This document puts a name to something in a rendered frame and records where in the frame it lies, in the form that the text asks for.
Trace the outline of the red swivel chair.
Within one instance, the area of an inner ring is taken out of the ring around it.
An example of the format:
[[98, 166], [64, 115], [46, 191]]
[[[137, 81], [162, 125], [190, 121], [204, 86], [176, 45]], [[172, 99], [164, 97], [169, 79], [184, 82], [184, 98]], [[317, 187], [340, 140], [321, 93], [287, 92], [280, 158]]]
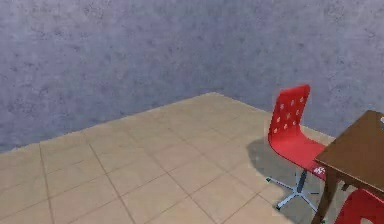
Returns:
[[315, 161], [325, 146], [304, 135], [301, 131], [300, 121], [310, 95], [308, 84], [299, 85], [282, 90], [274, 106], [272, 118], [268, 130], [268, 143], [271, 149], [282, 158], [292, 162], [303, 169], [300, 175], [295, 174], [295, 185], [289, 186], [272, 177], [267, 177], [267, 182], [274, 182], [292, 193], [276, 205], [280, 210], [285, 204], [295, 197], [302, 198], [311, 209], [316, 212], [316, 206], [309, 200], [310, 191], [304, 189], [308, 173], [321, 180], [326, 179], [325, 168]]
[[384, 199], [364, 189], [356, 189], [345, 200], [334, 224], [384, 224]]

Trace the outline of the brown wooden table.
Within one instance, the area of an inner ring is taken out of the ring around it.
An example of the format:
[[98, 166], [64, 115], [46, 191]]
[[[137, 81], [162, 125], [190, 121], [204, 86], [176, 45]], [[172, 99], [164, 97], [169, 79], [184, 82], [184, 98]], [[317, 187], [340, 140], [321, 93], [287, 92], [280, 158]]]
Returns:
[[339, 180], [384, 199], [382, 118], [383, 113], [367, 110], [316, 156], [315, 161], [326, 170], [326, 180], [311, 224], [320, 224], [325, 218]]

